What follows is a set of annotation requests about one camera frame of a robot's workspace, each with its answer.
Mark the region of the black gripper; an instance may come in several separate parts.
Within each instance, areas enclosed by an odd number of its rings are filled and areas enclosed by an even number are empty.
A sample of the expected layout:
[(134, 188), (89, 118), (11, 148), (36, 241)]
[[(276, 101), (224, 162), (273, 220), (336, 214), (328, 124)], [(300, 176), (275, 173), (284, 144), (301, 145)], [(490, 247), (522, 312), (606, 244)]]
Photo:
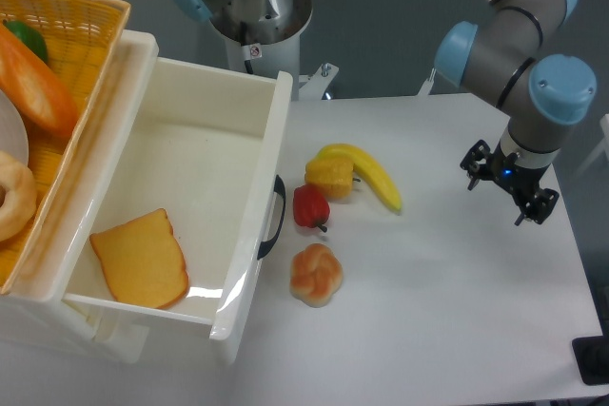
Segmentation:
[(546, 167), (527, 168), (508, 159), (515, 155), (504, 153), (498, 143), (491, 154), (489, 145), (478, 140), (463, 157), (460, 168), (469, 179), (468, 190), (473, 190), (480, 181), (492, 181), (508, 192), (520, 210), (514, 225), (523, 221), (536, 224), (543, 222), (552, 214), (560, 193), (550, 188), (540, 188), (540, 180)]

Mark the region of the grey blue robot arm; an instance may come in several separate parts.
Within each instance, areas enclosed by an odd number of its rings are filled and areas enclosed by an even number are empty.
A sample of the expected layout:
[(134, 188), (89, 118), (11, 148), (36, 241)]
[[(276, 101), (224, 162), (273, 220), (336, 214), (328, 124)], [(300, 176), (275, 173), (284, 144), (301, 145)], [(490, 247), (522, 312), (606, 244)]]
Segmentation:
[[(273, 76), (300, 75), (300, 37), (311, 0), (173, 0), (191, 20), (223, 37), (229, 67)], [(495, 16), (484, 27), (461, 22), (446, 33), (434, 70), (505, 113), (497, 146), (473, 145), (461, 167), (470, 182), (491, 182), (511, 195), (522, 220), (544, 222), (559, 195), (540, 179), (597, 92), (581, 59), (535, 53), (570, 17), (578, 0), (487, 0)]]

